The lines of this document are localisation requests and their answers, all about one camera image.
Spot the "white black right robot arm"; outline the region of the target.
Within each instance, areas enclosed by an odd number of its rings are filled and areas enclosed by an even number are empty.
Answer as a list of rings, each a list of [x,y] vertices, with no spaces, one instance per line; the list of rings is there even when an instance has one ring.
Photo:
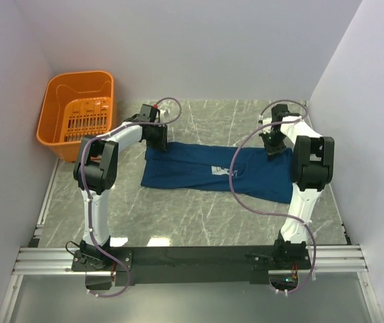
[[[259,136],[267,150],[267,159],[275,159],[286,150],[284,141],[293,144],[290,162],[292,198],[288,218],[283,224],[272,252],[273,263],[278,268],[297,268],[309,265],[307,252],[307,225],[313,209],[324,188],[333,178],[335,141],[314,131],[305,115],[291,112],[289,100],[278,100],[264,110],[271,110],[271,117],[259,115],[258,123],[269,126]]]

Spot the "blue Mickey Mouse t-shirt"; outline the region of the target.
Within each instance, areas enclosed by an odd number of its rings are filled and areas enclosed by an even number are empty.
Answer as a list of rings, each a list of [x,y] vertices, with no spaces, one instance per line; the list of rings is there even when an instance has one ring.
[[[232,181],[238,194],[284,204],[291,201],[290,149],[269,161],[265,148],[243,147],[232,166],[236,150],[179,142],[170,142],[167,151],[148,148],[141,185],[228,192]]]

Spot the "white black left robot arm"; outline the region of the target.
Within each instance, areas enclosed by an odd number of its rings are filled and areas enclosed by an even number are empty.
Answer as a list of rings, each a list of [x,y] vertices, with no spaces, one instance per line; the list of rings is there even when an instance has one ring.
[[[158,104],[141,106],[139,113],[105,134],[82,138],[73,177],[82,192],[85,230],[77,261],[97,271],[116,261],[110,254],[108,197],[117,179],[119,154],[135,143],[166,151],[167,125],[160,120]]]

